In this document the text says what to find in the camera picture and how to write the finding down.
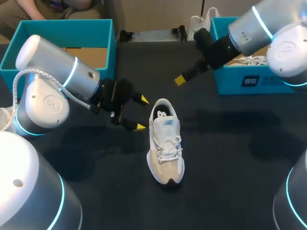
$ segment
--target black table surface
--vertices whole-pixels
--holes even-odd
[[[161,188],[146,162],[149,129],[130,133],[70,102],[58,129],[31,141],[69,182],[84,230],[274,230],[274,195],[307,144],[303,94],[218,96],[212,73],[182,87],[173,79],[200,57],[194,44],[118,44],[116,76],[151,103],[126,116],[148,124],[167,98],[181,123],[186,171],[177,190]],[[0,79],[0,103],[12,96]]]

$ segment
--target box label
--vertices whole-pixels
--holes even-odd
[[[259,81],[259,75],[257,76],[245,76],[242,81],[241,87],[255,87]]]
[[[280,77],[265,76],[262,79],[261,85],[284,85]]]

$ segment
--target white shoelace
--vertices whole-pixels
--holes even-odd
[[[162,141],[161,145],[157,142],[155,137],[153,139],[154,139],[154,142],[157,145],[159,163],[163,163],[163,162],[167,162],[167,161],[174,161],[174,160],[177,160],[179,158],[179,152],[183,150],[182,148],[177,149],[177,146],[181,142],[181,136],[180,135],[178,135],[176,137],[176,141],[171,140],[169,138],[164,139]],[[171,146],[170,148],[165,147],[165,143],[168,142],[168,141],[173,143],[173,146]]]
[[[265,56],[240,57],[240,58],[235,58],[234,60],[238,61],[239,63],[247,64],[249,66],[268,65],[268,62]]]

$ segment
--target teal box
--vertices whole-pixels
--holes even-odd
[[[97,70],[101,79],[114,79],[116,39],[112,20],[21,21],[0,65],[0,74],[11,92],[18,73],[15,67],[17,55],[31,35],[40,35],[59,47],[107,48],[106,67]],[[23,89],[24,78],[21,78],[18,97],[21,97]]]
[[[213,39],[217,40],[228,34],[228,25],[236,19],[237,17],[212,18],[210,33]],[[224,65],[214,71],[214,77],[220,95],[295,92],[272,73],[268,66]]]

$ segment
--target shoe insole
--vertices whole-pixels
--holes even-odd
[[[171,111],[166,105],[158,105],[153,111],[153,119],[162,117],[162,116],[171,116]]]

